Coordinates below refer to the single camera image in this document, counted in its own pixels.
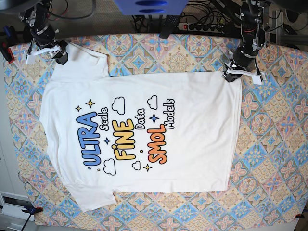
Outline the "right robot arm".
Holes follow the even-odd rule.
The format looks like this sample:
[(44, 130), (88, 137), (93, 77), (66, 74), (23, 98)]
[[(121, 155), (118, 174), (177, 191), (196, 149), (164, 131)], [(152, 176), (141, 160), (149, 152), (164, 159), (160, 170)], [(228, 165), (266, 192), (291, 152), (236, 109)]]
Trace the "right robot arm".
[(49, 22), (51, 3), (51, 0), (43, 0), (19, 14), (32, 36), (28, 51), (24, 53), (27, 64), (33, 64), (35, 57), (44, 53), (48, 53), (58, 64), (64, 65), (68, 61), (68, 43), (55, 40), (56, 32)]

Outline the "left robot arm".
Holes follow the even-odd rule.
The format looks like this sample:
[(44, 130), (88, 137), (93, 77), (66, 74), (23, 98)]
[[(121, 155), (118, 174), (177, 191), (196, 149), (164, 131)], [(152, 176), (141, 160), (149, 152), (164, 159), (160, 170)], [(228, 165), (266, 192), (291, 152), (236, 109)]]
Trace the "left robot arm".
[(263, 73), (257, 65), (259, 51), (269, 42), (269, 6), (265, 0), (243, 0), (238, 13), (231, 10), (230, 2), (223, 2), (229, 15), (240, 25), (242, 43), (232, 53), (222, 77), (234, 82), (241, 76), (249, 76), (255, 85), (263, 82)]

